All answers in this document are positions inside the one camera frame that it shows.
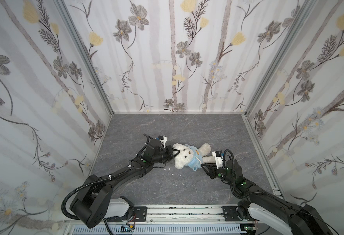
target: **metal corner post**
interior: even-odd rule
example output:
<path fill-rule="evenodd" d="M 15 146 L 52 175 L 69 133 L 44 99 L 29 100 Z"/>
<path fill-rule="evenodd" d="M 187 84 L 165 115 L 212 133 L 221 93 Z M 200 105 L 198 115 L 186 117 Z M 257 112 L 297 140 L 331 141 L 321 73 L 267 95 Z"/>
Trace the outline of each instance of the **metal corner post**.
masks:
<path fill-rule="evenodd" d="M 71 36 L 71 38 L 73 39 L 73 42 L 78 50 L 78 53 L 80 54 L 80 56 L 82 57 L 86 68 L 88 69 L 88 72 L 90 73 L 90 76 L 92 77 L 92 80 L 95 84 L 95 87 L 97 89 L 97 91 L 99 92 L 99 95 L 102 99 L 102 101 L 104 102 L 104 105 L 107 109 L 107 111 L 109 112 L 110 115 L 113 115 L 113 109 L 111 104 L 109 103 L 109 100 L 107 99 L 107 95 L 103 89 L 103 87 L 101 86 L 100 83 L 100 79 L 98 78 L 98 75 L 95 72 L 94 66 L 91 62 L 91 59 L 89 57 L 89 55 L 86 53 L 86 49 L 84 47 L 84 44 L 80 38 L 80 36 L 78 35 L 78 31 L 73 23 L 73 20 L 69 14 L 69 11 L 66 8 L 66 5 L 64 3 L 63 0 L 53 0 L 57 10 L 62 18 L 62 20 L 65 22 L 65 25 L 69 31 L 69 34 Z"/>
<path fill-rule="evenodd" d="M 265 72 L 257 89 L 255 90 L 254 95 L 249 102 L 248 108 L 246 110 L 246 114 L 250 114 L 255 108 L 255 105 L 261 98 L 263 91 L 268 85 L 268 82 L 271 80 L 275 70 L 278 68 L 280 62 L 282 61 L 283 57 L 287 53 L 288 49 L 290 48 L 299 30 L 302 28 L 305 20 L 309 16 L 316 2 L 317 0 L 306 0 L 303 3 L 295 21 L 293 21 L 293 24 L 291 25 L 291 29 L 287 32 L 287 36 L 284 38 L 282 45 L 279 47 L 277 53 L 275 54 L 275 57 L 272 63 L 270 64 L 269 68 Z"/>

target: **white stuffed animal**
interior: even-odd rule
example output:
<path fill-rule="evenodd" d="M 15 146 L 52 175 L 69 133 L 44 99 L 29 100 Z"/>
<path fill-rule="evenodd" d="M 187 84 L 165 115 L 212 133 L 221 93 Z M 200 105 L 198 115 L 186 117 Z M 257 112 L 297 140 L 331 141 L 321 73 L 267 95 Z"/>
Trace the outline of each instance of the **white stuffed animal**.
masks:
<path fill-rule="evenodd" d="M 180 153 L 174 158 L 174 166 L 177 169 L 188 166 L 196 171 L 201 168 L 200 165 L 202 163 L 215 163 L 215 157 L 207 156 L 211 155 L 211 146 L 207 143 L 203 144 L 200 148 L 188 144 L 174 144 L 173 148 L 180 150 Z"/>

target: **tree trunk print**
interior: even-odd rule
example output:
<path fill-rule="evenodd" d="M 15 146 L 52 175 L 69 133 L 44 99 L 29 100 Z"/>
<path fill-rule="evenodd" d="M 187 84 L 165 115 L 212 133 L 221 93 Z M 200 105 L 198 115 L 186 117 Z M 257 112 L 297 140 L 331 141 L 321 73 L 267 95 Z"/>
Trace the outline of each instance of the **tree trunk print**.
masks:
<path fill-rule="evenodd" d="M 344 90 L 342 92 L 340 92 L 340 94 L 326 107 L 324 107 L 321 111 L 322 115 L 321 117 L 326 116 L 327 114 L 329 114 L 330 112 L 333 111 L 344 111 L 341 109 L 338 109 L 336 107 L 338 107 L 338 104 L 344 102 Z M 310 125 L 312 122 L 314 122 L 314 120 L 309 120 L 309 117 L 307 117 L 303 123 L 308 126 Z M 295 129 L 293 131 L 291 131 L 289 134 L 287 134 L 287 136 L 285 136 L 282 141 L 278 144 L 278 146 L 276 147 L 279 150 L 281 150 L 283 148 L 283 146 L 290 141 L 291 139 L 295 138 L 297 134 L 299 134 L 302 131 L 302 126 L 296 126 Z M 276 155 L 277 152 L 271 152 L 268 155 L 268 159 L 273 158 Z"/>
<path fill-rule="evenodd" d="M 312 41 L 310 42 L 310 44 L 308 45 L 308 47 L 306 48 L 306 50 L 304 51 L 304 53 L 301 55 L 301 58 L 297 61 L 296 65 L 293 67 L 291 73 L 289 74 L 286 82 L 290 82 L 293 74 L 296 72 L 297 68 L 300 66 L 300 64 L 302 63 L 302 61 L 305 59 L 306 55 L 309 53 L 309 51 L 311 50 L 311 48 L 313 47 L 313 45 L 315 44 L 315 42 L 317 41 L 318 37 L 320 36 L 321 32 L 323 31 L 323 29 L 326 27 L 327 23 L 329 22 L 329 20 L 331 19 L 332 15 L 336 12 L 336 10 L 338 9 L 339 5 L 343 2 L 343 0 L 338 0 L 338 2 L 335 4 L 335 6 L 331 9 L 331 11 L 329 12 L 329 14 L 326 16 L 325 20 L 323 21 L 321 27 L 319 28 L 319 30 L 316 32 L 315 36 L 313 37 Z M 284 85 L 285 83 L 283 83 L 282 87 L 280 87 L 279 91 L 276 93 L 275 97 L 278 98 L 278 93 L 282 92 L 284 90 Z M 271 101 L 271 103 L 268 105 L 266 111 L 263 114 L 262 119 L 260 120 L 260 122 L 263 122 L 263 120 L 265 120 L 266 115 L 268 113 L 269 110 L 272 109 L 274 102 Z"/>
<path fill-rule="evenodd" d="M 57 83 L 66 91 L 66 93 L 69 91 L 69 89 L 66 87 L 63 81 L 58 77 L 57 73 L 52 68 L 51 64 L 48 62 L 47 58 L 43 54 L 43 52 L 38 48 L 38 46 L 35 44 L 35 42 L 32 40 L 30 35 L 26 32 L 26 30 L 23 28 L 23 26 L 18 21 L 17 17 L 14 15 L 14 13 L 11 11 L 10 7 L 7 5 L 5 0 L 0 0 L 1 5 L 5 8 L 8 16 L 10 17 L 11 21 L 15 24 L 15 26 L 18 28 L 18 30 L 23 34 L 25 39 L 28 41 L 28 43 L 31 45 L 31 47 L 35 50 L 35 52 L 39 55 L 39 57 L 42 59 L 46 67 L 49 69 L 51 74 L 55 77 Z M 72 95 L 69 95 L 71 101 L 75 105 L 77 109 L 79 109 L 79 105 L 75 104 L 75 98 Z M 95 124 L 88 118 L 88 116 L 81 112 L 83 118 L 93 127 L 95 127 Z"/>
<path fill-rule="evenodd" d="M 227 3 L 225 5 L 224 9 L 224 17 L 223 17 L 223 23 L 221 25 L 221 37 L 218 45 L 218 53 L 216 55 L 216 63 L 219 64 L 220 59 L 222 57 L 222 52 L 224 48 L 224 43 L 227 37 L 227 30 L 228 30 L 228 22 L 229 22 L 229 14 L 231 13 L 231 0 L 227 0 Z M 202 112 L 206 112 L 207 110 L 207 102 L 208 102 L 208 93 L 210 92 L 211 84 L 207 84 L 205 88 L 205 94 L 203 96 L 203 104 L 204 107 L 202 108 Z"/>
<path fill-rule="evenodd" d="M 176 28 L 174 25 L 174 0 L 169 0 L 169 22 L 171 25 L 171 58 L 172 58 L 172 81 L 176 75 L 174 66 L 176 65 Z M 176 85 L 172 85 L 173 101 L 177 104 Z"/>

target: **flower center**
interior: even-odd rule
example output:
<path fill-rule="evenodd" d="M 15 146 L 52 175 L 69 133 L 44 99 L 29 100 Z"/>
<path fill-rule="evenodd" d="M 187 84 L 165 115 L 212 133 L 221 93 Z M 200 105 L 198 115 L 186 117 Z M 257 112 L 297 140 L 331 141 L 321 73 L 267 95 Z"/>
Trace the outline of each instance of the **flower center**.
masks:
<path fill-rule="evenodd" d="M 6 214 L 6 215 L 11 214 L 11 209 L 7 209 L 7 210 L 5 211 L 5 214 Z"/>

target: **robotic arm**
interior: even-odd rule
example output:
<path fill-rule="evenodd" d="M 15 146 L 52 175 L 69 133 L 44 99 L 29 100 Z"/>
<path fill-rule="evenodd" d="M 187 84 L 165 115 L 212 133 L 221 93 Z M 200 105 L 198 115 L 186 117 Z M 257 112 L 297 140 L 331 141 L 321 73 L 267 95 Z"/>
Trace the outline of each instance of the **robotic arm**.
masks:
<path fill-rule="evenodd" d="M 144 147 L 126 167 L 110 175 L 89 176 L 84 185 L 73 190 L 63 200 L 62 213 L 70 219 L 81 220 L 88 228 L 95 227 L 103 218 L 113 216 L 129 220 L 134 205 L 123 197 L 111 200 L 113 192 L 120 186 L 146 175 L 154 168 L 154 163 L 166 164 L 179 153 L 179 150 L 165 146 L 164 136 L 156 139 L 146 134 L 144 136 L 147 138 Z M 231 155 L 227 162 L 226 153 Z M 216 163 L 201 166 L 211 179 L 220 178 L 223 183 L 230 186 L 235 197 L 242 199 L 233 217 L 237 216 L 244 221 L 250 218 L 257 219 L 285 235 L 332 235 L 313 207 L 301 207 L 286 202 L 246 179 L 230 150 L 225 150 L 224 153 L 217 151 L 214 156 Z M 76 196 L 70 204 L 70 210 L 75 215 L 66 209 L 67 201 L 74 194 Z M 125 205 L 125 209 L 122 207 L 121 210 L 117 210 L 121 205 Z"/>

